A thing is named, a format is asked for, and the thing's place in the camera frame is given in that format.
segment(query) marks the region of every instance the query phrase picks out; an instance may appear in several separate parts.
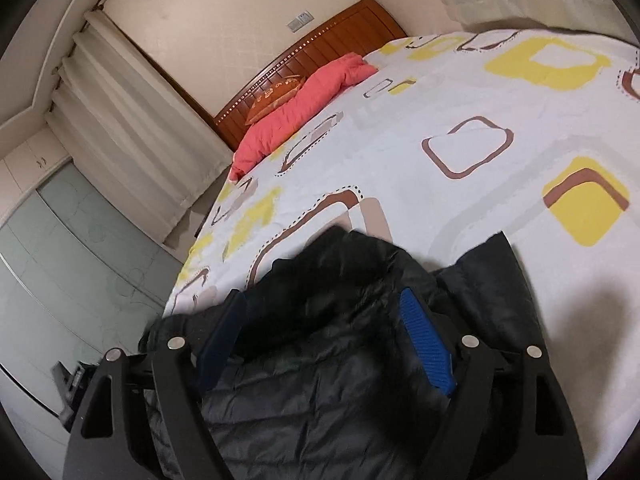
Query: pillow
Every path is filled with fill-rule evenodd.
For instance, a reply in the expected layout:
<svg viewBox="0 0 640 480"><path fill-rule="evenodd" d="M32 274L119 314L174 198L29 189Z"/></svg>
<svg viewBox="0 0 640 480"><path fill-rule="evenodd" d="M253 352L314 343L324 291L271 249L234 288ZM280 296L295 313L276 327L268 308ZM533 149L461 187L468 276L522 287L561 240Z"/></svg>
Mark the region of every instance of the pillow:
<svg viewBox="0 0 640 480"><path fill-rule="evenodd" d="M234 153L229 180L237 182L342 90L361 83L377 71L353 52L321 66L292 99L249 127Z"/></svg>
<svg viewBox="0 0 640 480"><path fill-rule="evenodd" d="M284 78L283 81L271 86L267 91L260 94L254 101L254 104L251 105L244 124L250 126L251 124L257 123L265 115L270 114L276 108L282 106L298 93L298 90L300 90L304 82L304 77L290 75Z"/></svg>

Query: black jacket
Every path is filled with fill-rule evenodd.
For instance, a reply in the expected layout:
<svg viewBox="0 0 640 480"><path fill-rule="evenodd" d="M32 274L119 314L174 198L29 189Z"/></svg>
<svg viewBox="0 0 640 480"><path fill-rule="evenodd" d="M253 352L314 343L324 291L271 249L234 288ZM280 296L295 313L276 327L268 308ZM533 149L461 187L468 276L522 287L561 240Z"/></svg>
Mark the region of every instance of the black jacket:
<svg viewBox="0 0 640 480"><path fill-rule="evenodd" d="M247 290L257 321L240 333L202 404L236 479L415 478L449 399L430 385L399 317L406 287L491 348L546 353L503 234L427 272L387 242L331 228ZM162 320L141 350L187 332L206 312ZM494 384L472 478L513 453L512 387ZM165 473L180 478L152 397L150 422Z"/></svg>

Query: bed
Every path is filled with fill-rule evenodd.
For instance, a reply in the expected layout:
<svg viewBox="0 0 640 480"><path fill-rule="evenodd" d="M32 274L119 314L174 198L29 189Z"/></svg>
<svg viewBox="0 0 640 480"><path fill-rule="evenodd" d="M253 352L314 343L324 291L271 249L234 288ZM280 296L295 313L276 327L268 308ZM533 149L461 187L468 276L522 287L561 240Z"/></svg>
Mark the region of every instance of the bed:
<svg viewBox="0 0 640 480"><path fill-rule="evenodd" d="M303 43L236 96L220 128L241 139L255 91L311 58ZM495 30L391 38L361 54L376 75L225 184L165 314L221 302L333 224L429 270L503 231L599 478L640 418L640 51Z"/></svg>
<svg viewBox="0 0 640 480"><path fill-rule="evenodd" d="M406 37L402 27L376 0L360 0L291 45L249 81L214 117L214 127L235 150L249 129L244 124L255 99L290 75L309 77L344 54L364 56L385 43Z"/></svg>

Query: brown square outline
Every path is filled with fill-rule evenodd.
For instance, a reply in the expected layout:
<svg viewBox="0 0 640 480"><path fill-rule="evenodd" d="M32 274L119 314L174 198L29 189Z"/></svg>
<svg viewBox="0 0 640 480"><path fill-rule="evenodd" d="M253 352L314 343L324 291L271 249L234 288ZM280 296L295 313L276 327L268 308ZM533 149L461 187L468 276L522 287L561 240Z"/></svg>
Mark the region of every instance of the brown square outline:
<svg viewBox="0 0 640 480"><path fill-rule="evenodd" d="M493 50L494 48L498 48L499 46L503 46L505 43L507 43L508 41L511 41L513 38L515 38L521 32L522 32L521 30L516 30L513 34L511 34L508 38L505 38L504 40L496 41L495 43L490 43L490 44L485 45L485 46L478 46L478 47L475 47L475 48L468 48L467 45L469 43L471 43L473 40L475 40L475 38L480 36L480 34L482 34L482 32L481 32L480 34L476 34L470 40L465 41L465 43L463 43L462 45L457 47L456 51L458 51L458 52L487 52L489 50Z"/></svg>
<svg viewBox="0 0 640 480"><path fill-rule="evenodd" d="M380 90L376 90L376 88L378 88L380 85L382 85L382 83L389 81L389 83L386 86L383 86ZM386 90L387 88L389 88L392 84L394 83L393 79L389 79L388 77L383 79L382 81L380 81L379 83L377 83L375 86L373 86L372 88L370 88L369 90L367 90L366 92L364 92L363 97L365 99L369 99L371 97L373 97L375 94L382 92L383 90Z"/></svg>
<svg viewBox="0 0 640 480"><path fill-rule="evenodd" d="M498 126L497 124L492 123L489 119L487 119L486 117L482 117L482 116L475 116L475 117L471 117L470 119L467 119L465 121L462 121L460 124L458 124L457 126L455 126L450 132L447 132L447 135L452 135L455 134L460 128L462 128L462 126L464 126L467 123L470 123L471 121L480 121L482 124L485 124L486 126L494 129L494 130L502 130L504 131L505 135L506 135L506 139L504 141L504 143L494 152L489 153L489 155L487 155L483 160L481 160L480 162L476 162L474 165L472 165L469 168L466 168L465 171L461 171L460 173L456 173L455 171L451 171L447 165L442 162L440 160L440 157L437 156L434 151L431 149L430 145L429 145L429 141L431 139L433 139L433 137L429 137L428 139L424 139L422 141L422 150L424 151L424 153L427 154L427 156L433 161L433 163L440 169L440 171L447 177L450 178L451 180L459 180L460 178L465 178L466 176L469 176L471 173L473 173L475 170L477 170L480 166L482 166L483 164L486 164L492 160L494 160L495 157L497 157L498 155L500 155L504 150L506 150L511 143L513 142L513 132L508 129L508 128L501 128L500 126Z"/></svg>
<svg viewBox="0 0 640 480"><path fill-rule="evenodd" d="M636 68L635 70L627 70L625 73L623 73L620 84L622 85L622 88L626 91L626 93L640 101L640 95L638 95L638 92L636 92L632 84L635 75L640 75L640 68Z"/></svg>

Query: wooden headboard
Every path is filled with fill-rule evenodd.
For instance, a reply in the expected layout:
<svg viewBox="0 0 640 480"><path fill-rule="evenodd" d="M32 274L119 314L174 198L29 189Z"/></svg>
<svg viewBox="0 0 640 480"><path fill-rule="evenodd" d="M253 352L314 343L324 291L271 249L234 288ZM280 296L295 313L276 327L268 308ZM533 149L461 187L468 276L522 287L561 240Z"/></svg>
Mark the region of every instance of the wooden headboard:
<svg viewBox="0 0 640 480"><path fill-rule="evenodd" d="M293 74L309 77L344 54L364 56L405 37L404 30L376 0L360 0L291 45L249 81L214 118L218 134L235 150L249 129L244 125L249 108L272 83Z"/></svg>

